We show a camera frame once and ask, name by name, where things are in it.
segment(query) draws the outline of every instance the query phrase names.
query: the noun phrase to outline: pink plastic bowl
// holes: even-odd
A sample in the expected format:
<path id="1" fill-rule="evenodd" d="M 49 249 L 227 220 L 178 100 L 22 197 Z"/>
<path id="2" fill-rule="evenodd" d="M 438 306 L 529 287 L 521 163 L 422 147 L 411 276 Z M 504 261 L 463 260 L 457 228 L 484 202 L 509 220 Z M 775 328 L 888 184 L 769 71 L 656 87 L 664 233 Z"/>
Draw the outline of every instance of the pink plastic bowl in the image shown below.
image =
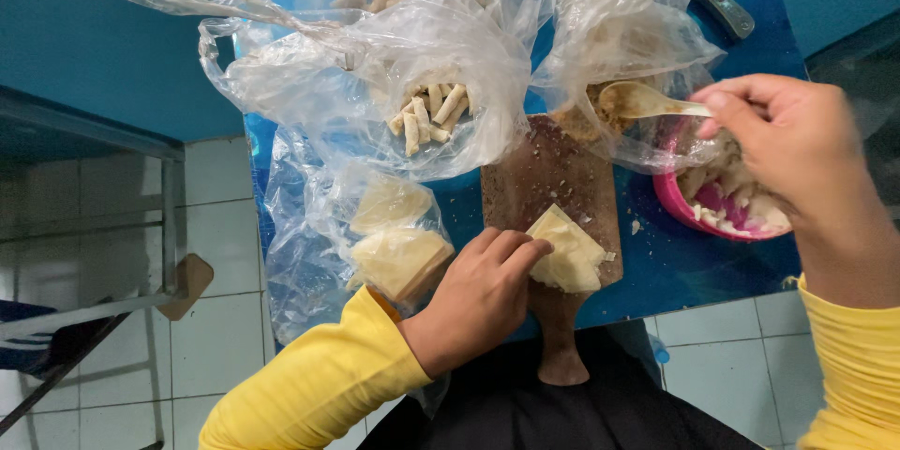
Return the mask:
<path id="1" fill-rule="evenodd" d="M 738 230 L 746 230 L 747 232 L 750 232 L 750 235 L 748 237 L 738 236 L 716 228 L 713 225 L 708 225 L 703 221 L 696 220 L 694 219 L 693 208 L 688 205 L 688 202 L 684 200 L 684 196 L 681 195 L 681 190 L 678 187 L 676 178 L 675 172 L 656 175 L 653 177 L 653 189 L 656 190 L 656 196 L 659 197 L 660 203 L 667 211 L 669 211 L 669 214 L 691 228 L 708 232 L 714 236 L 725 237 L 732 241 L 744 241 L 746 243 L 783 236 L 791 230 L 789 226 L 775 231 L 762 231 L 756 227 L 747 228 L 745 226 L 747 210 L 738 207 L 731 199 L 720 199 L 718 192 L 715 191 L 711 184 L 704 185 L 700 188 L 697 192 L 697 201 L 712 210 L 724 208 L 726 210 L 726 219 L 731 220 L 732 223 L 734 223 L 735 228 Z"/>

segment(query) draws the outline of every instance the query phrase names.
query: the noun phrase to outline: right hand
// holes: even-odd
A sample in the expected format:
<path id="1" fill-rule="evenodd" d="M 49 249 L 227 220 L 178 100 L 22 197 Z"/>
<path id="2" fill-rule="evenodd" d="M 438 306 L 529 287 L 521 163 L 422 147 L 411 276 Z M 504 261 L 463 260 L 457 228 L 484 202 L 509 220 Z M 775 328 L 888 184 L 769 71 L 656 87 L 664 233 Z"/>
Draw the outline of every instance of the right hand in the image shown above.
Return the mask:
<path id="1" fill-rule="evenodd" d="M 787 202 L 792 221 L 833 218 L 870 188 L 859 134 L 843 91 L 778 75 L 726 79 L 690 97 L 713 114 L 701 137 L 727 128 L 750 172 Z"/>

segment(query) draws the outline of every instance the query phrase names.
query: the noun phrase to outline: blue tabletop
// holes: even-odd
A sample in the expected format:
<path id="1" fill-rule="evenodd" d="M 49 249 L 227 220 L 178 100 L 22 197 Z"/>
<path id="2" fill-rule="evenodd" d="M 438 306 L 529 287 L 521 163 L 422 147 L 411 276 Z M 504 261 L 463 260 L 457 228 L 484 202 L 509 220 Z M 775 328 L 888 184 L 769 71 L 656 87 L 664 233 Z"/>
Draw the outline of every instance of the blue tabletop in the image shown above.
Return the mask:
<path id="1" fill-rule="evenodd" d="M 693 2 L 689 7 L 690 15 L 703 28 L 706 38 L 728 52 L 726 59 L 714 69 L 714 78 L 770 73 L 805 79 L 803 57 L 797 49 L 782 0 L 735 1 L 756 21 L 753 33 L 737 44 L 726 37 L 702 7 Z M 538 34 L 532 53 L 533 68 L 550 51 L 553 35 L 551 20 Z M 240 46 L 235 52 L 242 56 Z M 525 112 L 546 111 L 541 100 L 529 92 Z M 275 229 L 263 200 L 277 126 L 256 114 L 245 115 L 244 123 L 252 146 L 250 167 L 259 236 L 266 255 Z M 435 192 L 444 225 L 458 251 L 483 229 L 479 171 L 427 183 L 427 186 Z M 786 289 L 782 286 L 784 278 L 799 272 L 800 261 L 792 235 L 745 244 L 698 232 L 681 225 L 660 207 L 650 176 L 618 166 L 615 190 L 624 277 L 585 302 L 576 319 L 578 329 L 779 292 Z M 643 229 L 632 235 L 635 219 Z M 536 332 L 536 321 L 529 318 L 512 338 L 530 337 Z"/>

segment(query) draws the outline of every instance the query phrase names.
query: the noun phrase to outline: yellow long-sleeve shirt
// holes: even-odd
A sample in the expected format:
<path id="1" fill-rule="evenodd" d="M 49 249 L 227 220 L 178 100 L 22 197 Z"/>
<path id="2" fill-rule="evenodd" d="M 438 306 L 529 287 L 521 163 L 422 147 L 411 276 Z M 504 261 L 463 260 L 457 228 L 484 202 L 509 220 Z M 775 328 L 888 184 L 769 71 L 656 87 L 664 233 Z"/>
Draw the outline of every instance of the yellow long-sleeve shirt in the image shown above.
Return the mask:
<path id="1" fill-rule="evenodd" d="M 825 400 L 798 448 L 900 448 L 900 307 L 854 309 L 799 282 Z M 200 432 L 202 450 L 321 448 L 383 402 L 430 382 L 384 300 L 360 290 L 339 324 L 310 329 L 226 395 Z"/>

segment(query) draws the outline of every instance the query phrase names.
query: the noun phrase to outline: white spoon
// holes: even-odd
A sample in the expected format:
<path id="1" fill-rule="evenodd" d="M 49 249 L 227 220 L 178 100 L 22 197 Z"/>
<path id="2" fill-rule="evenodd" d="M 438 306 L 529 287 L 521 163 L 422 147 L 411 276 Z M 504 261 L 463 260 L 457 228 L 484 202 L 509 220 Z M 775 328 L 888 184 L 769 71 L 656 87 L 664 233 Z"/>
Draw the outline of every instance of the white spoon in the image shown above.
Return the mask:
<path id="1" fill-rule="evenodd" d="M 614 82 L 605 87 L 600 92 L 600 106 L 611 117 L 634 120 L 665 114 L 712 117 L 703 104 L 669 99 L 650 86 L 634 81 Z"/>

